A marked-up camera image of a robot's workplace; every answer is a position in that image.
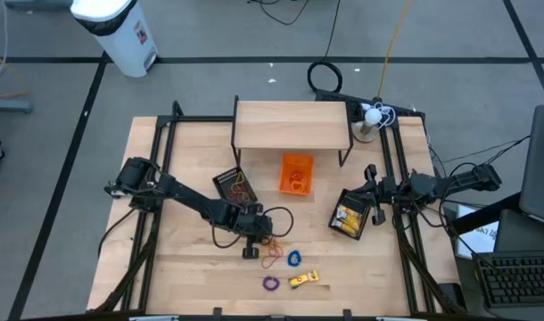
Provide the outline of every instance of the gray floor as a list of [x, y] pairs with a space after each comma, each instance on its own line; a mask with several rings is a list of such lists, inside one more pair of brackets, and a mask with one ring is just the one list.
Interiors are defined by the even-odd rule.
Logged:
[[[544, 1], [513, 4], [538, 56], [544, 56]], [[269, 10], [288, 20], [300, 5], [284, 0]], [[271, 21], [257, 4], [244, 0], [143, 0], [142, 6], [162, 57], [318, 56], [326, 49], [335, 1], [311, 1], [291, 27]], [[342, 1], [330, 54], [383, 56], [401, 6], [399, 1]], [[0, 8], [0, 51], [1, 23]], [[13, 57], [101, 54], [66, 12], [10, 11], [9, 30]], [[526, 52], [501, 1], [416, 0], [393, 55], [525, 57]], [[35, 110], [0, 113], [0, 139], [7, 151], [0, 164], [0, 320], [8, 316], [96, 66], [12, 65], [29, 81]], [[344, 94], [375, 95], [381, 64], [338, 66]], [[159, 64], [145, 78], [134, 79], [108, 65], [23, 316], [85, 310], [95, 249], [111, 206], [102, 187], [119, 169], [133, 117], [168, 113], [174, 99], [191, 115], [231, 114], [234, 95], [312, 100], [307, 68], [307, 63]], [[276, 83], [268, 83], [271, 78]], [[334, 87], [326, 70], [318, 69], [314, 79], [318, 87]], [[20, 83], [6, 73], [0, 94], [16, 91]], [[431, 143], [444, 160], [527, 135], [533, 107], [544, 104], [530, 64], [392, 64], [383, 97], [426, 112]], [[494, 163], [504, 182], [499, 191], [462, 193], [458, 199], [488, 203], [518, 191], [526, 150], [523, 144]], [[446, 164], [446, 170], [457, 164]], [[465, 280], [466, 290], [479, 291], [470, 281]], [[471, 305], [480, 310], [480, 302]]]

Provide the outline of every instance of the paper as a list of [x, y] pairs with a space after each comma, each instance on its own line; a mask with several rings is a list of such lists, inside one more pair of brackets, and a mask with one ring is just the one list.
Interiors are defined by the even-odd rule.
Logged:
[[[458, 205], [457, 218], [462, 218], [476, 210]], [[464, 233], [460, 237], [476, 252], [494, 252], [496, 243], [496, 234], [498, 233], [498, 223], [494, 222], [486, 226], [479, 227], [474, 231]], [[472, 252], [468, 250], [460, 240], [457, 240], [457, 255], [461, 258], [472, 259]]]

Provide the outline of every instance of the blue rubber band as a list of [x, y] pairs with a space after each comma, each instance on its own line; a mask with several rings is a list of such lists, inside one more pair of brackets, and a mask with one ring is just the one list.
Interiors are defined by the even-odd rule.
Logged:
[[301, 255], [299, 251], [292, 251], [290, 255], [288, 255], [288, 265], [290, 267], [297, 267], [301, 263]]

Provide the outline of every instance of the trash can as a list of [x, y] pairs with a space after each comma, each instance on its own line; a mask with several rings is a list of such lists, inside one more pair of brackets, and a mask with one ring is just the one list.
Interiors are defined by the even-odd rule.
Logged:
[[147, 74], [158, 51], [137, 0], [74, 0], [70, 11], [121, 72]]

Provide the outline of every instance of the wooden table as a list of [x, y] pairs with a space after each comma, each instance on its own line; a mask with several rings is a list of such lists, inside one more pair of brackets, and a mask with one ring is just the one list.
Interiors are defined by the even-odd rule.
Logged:
[[[399, 122], [409, 170], [432, 174], [421, 119], [399, 118]], [[134, 118], [124, 160], [149, 156], [154, 124], [155, 118]], [[396, 159], [391, 131], [389, 136], [392, 156]], [[217, 198], [211, 179], [235, 166], [230, 138], [231, 123], [178, 123], [170, 174], [200, 193]], [[375, 164], [378, 172], [384, 173], [380, 141], [356, 144], [343, 168], [330, 151], [304, 152], [315, 157], [309, 196], [277, 191], [283, 151], [243, 152], [243, 170], [265, 209], [285, 206], [293, 212], [293, 230], [280, 241], [284, 253], [301, 252], [302, 264], [289, 267], [284, 257], [266, 270], [260, 266], [260, 260], [241, 258], [244, 242], [227, 250], [218, 249], [212, 243], [210, 226], [198, 213], [177, 202], [165, 201], [147, 313], [210, 315], [213, 308], [221, 307], [225, 315], [340, 316], [343, 309], [351, 309], [354, 316], [409, 314], [390, 207], [383, 206], [387, 214], [383, 225], [373, 226], [369, 219], [360, 241], [327, 227], [341, 190], [363, 185], [363, 170], [368, 164]], [[393, 167], [398, 173], [396, 160]], [[109, 226], [128, 211], [128, 202], [129, 198], [113, 201]], [[275, 232], [282, 233], [287, 228], [288, 216], [283, 212], [270, 215]], [[426, 215], [439, 222], [433, 212]], [[449, 238], [443, 229], [430, 228], [422, 219], [419, 224], [430, 273], [439, 283], [458, 283]], [[126, 272], [135, 228], [136, 216], [118, 227], [104, 243], [89, 308], [99, 305]], [[217, 231], [220, 243], [234, 237]], [[260, 256], [264, 254], [266, 249], [261, 249]], [[319, 282], [296, 290], [290, 288], [289, 277], [312, 269], [318, 271]], [[275, 292], [265, 291], [262, 288], [265, 276], [278, 277], [280, 288]], [[424, 310], [421, 283], [414, 269], [413, 277], [418, 308]], [[137, 289], [141, 281], [138, 276]], [[138, 290], [134, 291], [132, 307], [136, 307], [137, 293]]]
[[238, 102], [235, 147], [350, 148], [344, 102]]

